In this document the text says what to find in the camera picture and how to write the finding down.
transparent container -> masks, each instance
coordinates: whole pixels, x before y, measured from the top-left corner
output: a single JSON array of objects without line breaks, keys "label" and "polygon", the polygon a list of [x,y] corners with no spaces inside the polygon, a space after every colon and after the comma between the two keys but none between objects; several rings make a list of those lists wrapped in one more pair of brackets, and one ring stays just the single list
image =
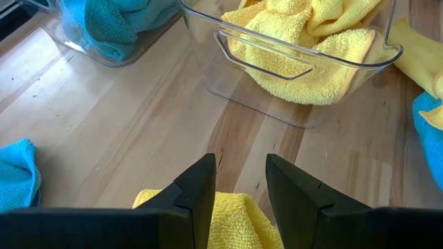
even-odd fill
[{"label": "transparent container", "polygon": [[[300,128],[314,128],[337,111],[350,95],[360,89],[371,77],[397,60],[403,53],[400,45],[387,45],[395,0],[385,0],[366,26],[376,31],[372,46],[363,63],[354,63],[320,53],[310,48],[290,44],[252,30],[221,20],[225,12],[236,10],[240,0],[179,0],[184,9],[192,48],[197,56],[204,84],[211,92],[243,104],[268,116]],[[285,77],[264,68],[254,66],[230,53],[228,39],[244,42],[249,46],[284,55],[308,69],[299,75]],[[331,105],[297,104],[277,98],[261,86],[245,71],[257,71],[267,77],[297,84],[309,74],[333,66],[346,67],[356,73],[346,94]]]},{"label": "transparent container", "polygon": [[[42,24],[42,28],[48,33],[49,36],[51,36],[54,41],[79,53],[82,53],[106,66],[124,66],[135,62],[161,37],[164,32],[168,30],[168,28],[172,26],[172,24],[175,23],[175,21],[179,17],[181,17],[181,13],[177,13],[161,27],[139,33],[134,51],[129,56],[125,57],[122,60],[119,60],[114,57],[103,55],[94,45],[88,44],[88,46],[81,46],[71,41],[68,36],[66,36],[63,29],[62,16],[64,13],[60,9],[59,0],[17,1],[20,4],[37,7],[40,12],[43,12],[47,15],[47,18],[45,18],[45,21]],[[77,31],[79,33],[82,32],[81,28],[78,28]]]}]

blue cloth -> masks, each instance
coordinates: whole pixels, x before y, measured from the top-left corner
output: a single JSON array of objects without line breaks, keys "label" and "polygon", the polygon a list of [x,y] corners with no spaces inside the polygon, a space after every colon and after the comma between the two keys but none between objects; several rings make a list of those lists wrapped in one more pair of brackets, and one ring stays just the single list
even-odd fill
[{"label": "blue cloth", "polygon": [[61,0],[60,8],[72,42],[122,60],[134,51],[139,32],[162,26],[180,5],[178,0]]},{"label": "blue cloth", "polygon": [[26,138],[0,149],[0,212],[40,204],[36,150]]},{"label": "blue cloth", "polygon": [[419,134],[424,155],[432,175],[441,190],[443,190],[443,131],[436,129],[418,113],[430,111],[442,104],[429,93],[424,92],[413,102],[414,125]]}]

wooden countertop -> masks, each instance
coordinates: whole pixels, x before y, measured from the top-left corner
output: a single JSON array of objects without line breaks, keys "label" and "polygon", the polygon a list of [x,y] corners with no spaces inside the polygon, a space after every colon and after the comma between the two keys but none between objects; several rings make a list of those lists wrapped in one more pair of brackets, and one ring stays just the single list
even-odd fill
[{"label": "wooden countertop", "polygon": [[[441,1],[398,2],[443,39]],[[422,90],[394,66],[337,118],[302,130],[205,90],[182,19],[122,68],[56,45],[35,20],[0,43],[0,145],[35,142],[43,206],[130,208],[215,152],[217,190],[246,192],[269,216],[268,153],[371,206],[443,208],[413,126]]]}]

clear plastic bin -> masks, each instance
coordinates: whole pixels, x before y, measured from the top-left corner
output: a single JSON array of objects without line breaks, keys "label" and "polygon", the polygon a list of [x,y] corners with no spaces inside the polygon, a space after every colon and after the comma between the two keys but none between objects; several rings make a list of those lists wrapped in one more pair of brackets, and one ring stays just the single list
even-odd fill
[{"label": "clear plastic bin", "polygon": [[[236,10],[240,0],[179,0],[185,10],[185,21],[192,37],[192,47],[201,71],[204,84],[213,93],[238,102],[268,116],[300,128],[314,128],[324,121],[353,92],[361,88],[371,77],[397,60],[403,48],[388,46],[388,34],[395,9],[395,0],[385,0],[374,14],[367,28],[376,31],[376,38],[363,63],[358,64],[332,57],[318,51],[289,44],[279,39],[222,21],[221,16]],[[306,72],[286,78],[292,84],[321,68],[344,66],[356,70],[350,87],[343,98],[332,105],[296,104],[274,97],[249,76],[245,69],[266,73],[268,77],[279,77],[274,72],[250,65],[233,56],[228,47],[228,38],[285,55],[300,63],[310,65]]]},{"label": "clear plastic bin", "polygon": [[72,42],[65,34],[62,25],[62,11],[60,10],[58,0],[17,0],[20,4],[31,5],[37,7],[40,12],[47,14],[47,18],[42,24],[42,28],[48,33],[51,38],[66,46],[70,49],[76,50],[79,53],[87,55],[91,59],[94,59],[106,66],[124,66],[135,62],[141,55],[143,55],[148,48],[154,44],[161,35],[168,30],[174,22],[181,17],[181,13],[175,14],[167,23],[163,24],[160,28],[141,32],[138,34],[138,39],[135,45],[134,51],[130,56],[125,59],[118,60],[113,57],[109,57],[100,53],[100,51],[94,45],[79,46]]}]

plastic bin handle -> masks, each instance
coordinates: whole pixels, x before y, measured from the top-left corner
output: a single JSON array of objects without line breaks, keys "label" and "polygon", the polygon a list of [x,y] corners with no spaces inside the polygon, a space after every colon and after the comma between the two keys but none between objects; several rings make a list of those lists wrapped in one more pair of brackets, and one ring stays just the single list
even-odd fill
[{"label": "plastic bin handle", "polygon": [[276,50],[276,49],[274,49],[274,48],[271,48],[271,47],[269,47],[269,46],[265,46],[265,45],[257,44],[257,43],[254,43],[254,42],[248,41],[247,39],[243,39],[243,38],[240,38],[240,37],[236,37],[236,36],[234,36],[234,35],[232,35],[232,34],[229,34],[229,33],[226,33],[226,32],[224,32],[224,31],[218,30],[217,32],[214,33],[214,38],[215,38],[215,40],[216,40],[217,43],[220,45],[220,48],[221,48],[221,50],[223,51],[223,53],[225,54],[226,58],[229,59],[231,62],[237,64],[237,65],[245,66],[245,67],[248,67],[248,68],[252,68],[252,69],[258,70],[258,71],[260,71],[260,72],[267,73],[267,74],[272,75],[272,76],[275,76],[275,77],[279,77],[280,79],[283,79],[283,80],[294,80],[294,79],[297,79],[297,78],[299,78],[299,77],[302,77],[302,76],[304,76],[304,75],[306,75],[306,74],[312,72],[313,69],[314,69],[314,67],[312,66],[312,64],[307,63],[307,62],[304,62],[304,61],[300,61],[299,59],[296,59],[296,58],[293,58],[293,57],[291,57],[291,59],[297,60],[297,61],[299,61],[301,64],[306,64],[306,65],[308,65],[308,66],[309,66],[309,69],[307,69],[305,72],[300,73],[300,74],[298,74],[298,75],[296,75],[296,76],[293,76],[293,77],[286,77],[286,76],[280,75],[280,74],[278,74],[278,73],[274,73],[274,72],[272,72],[272,71],[269,71],[269,70],[266,70],[266,69],[264,69],[264,68],[261,68],[261,67],[259,67],[259,66],[254,66],[254,65],[249,64],[248,62],[244,62],[244,61],[242,61],[241,59],[239,59],[239,58],[237,58],[236,56],[234,56],[234,55],[229,51],[229,47],[228,47],[228,45],[226,44],[226,42],[222,41],[222,37],[223,37],[223,36],[225,36],[226,38],[229,38],[229,39],[236,39],[237,41],[244,42],[244,43],[249,44],[249,45],[252,45],[252,46],[256,46],[256,47],[258,47],[258,48],[261,48],[261,49],[263,49],[263,50],[270,51],[270,52],[272,52],[272,53],[279,54],[279,55],[281,55],[281,56],[286,56],[286,57],[287,57],[288,55],[287,55],[287,54],[284,54],[284,53],[282,53],[282,52],[280,52],[280,51],[278,51],[278,50]]}]

